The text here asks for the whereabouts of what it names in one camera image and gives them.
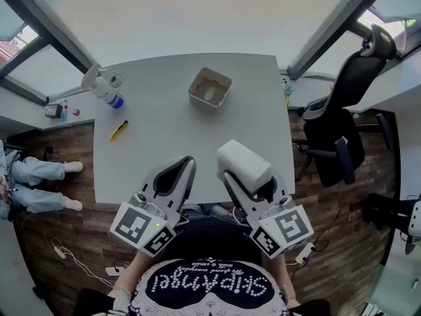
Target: table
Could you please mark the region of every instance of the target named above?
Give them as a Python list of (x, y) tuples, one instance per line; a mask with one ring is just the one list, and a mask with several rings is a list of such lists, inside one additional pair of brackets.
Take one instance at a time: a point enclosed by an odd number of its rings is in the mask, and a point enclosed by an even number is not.
[[(189, 101), (187, 90), (203, 67), (232, 79), (221, 108), (211, 115)], [(294, 193), (291, 132), (275, 56), (209, 53), (157, 57), (110, 66), (123, 77), (125, 105), (97, 100), (94, 132), (95, 199), (129, 200), (161, 162), (191, 155), (197, 172), (187, 203), (231, 201), (216, 177), (216, 150), (235, 139), (269, 161)], [(113, 131), (129, 124), (110, 142)]]

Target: black office chair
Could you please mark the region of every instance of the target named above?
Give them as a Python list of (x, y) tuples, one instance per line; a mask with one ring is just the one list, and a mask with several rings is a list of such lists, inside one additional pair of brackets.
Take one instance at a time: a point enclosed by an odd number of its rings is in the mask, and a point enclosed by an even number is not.
[(371, 29), (362, 41), (362, 48), (344, 62), (330, 95), (309, 103), (303, 111), (307, 140), (292, 141), (307, 159), (296, 180), (304, 177), (314, 159), (323, 187), (341, 180), (347, 185), (354, 183), (354, 170), (364, 161), (359, 132), (381, 132), (387, 148), (392, 145), (383, 115), (377, 115), (378, 124), (356, 126), (350, 112), (344, 109), (362, 99), (386, 61), (396, 54), (393, 38), (376, 24)]

